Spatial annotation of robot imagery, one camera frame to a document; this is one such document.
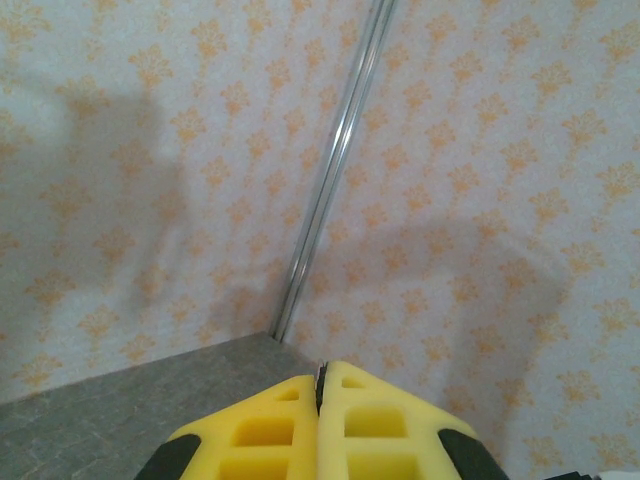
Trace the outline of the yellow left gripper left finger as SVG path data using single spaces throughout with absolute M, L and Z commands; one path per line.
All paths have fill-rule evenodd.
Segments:
M 176 430 L 146 479 L 314 479 L 315 383 L 300 375 Z

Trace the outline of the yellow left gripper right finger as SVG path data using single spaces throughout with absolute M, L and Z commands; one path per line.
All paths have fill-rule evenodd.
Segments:
M 465 421 L 344 361 L 324 367 L 321 479 L 503 479 Z

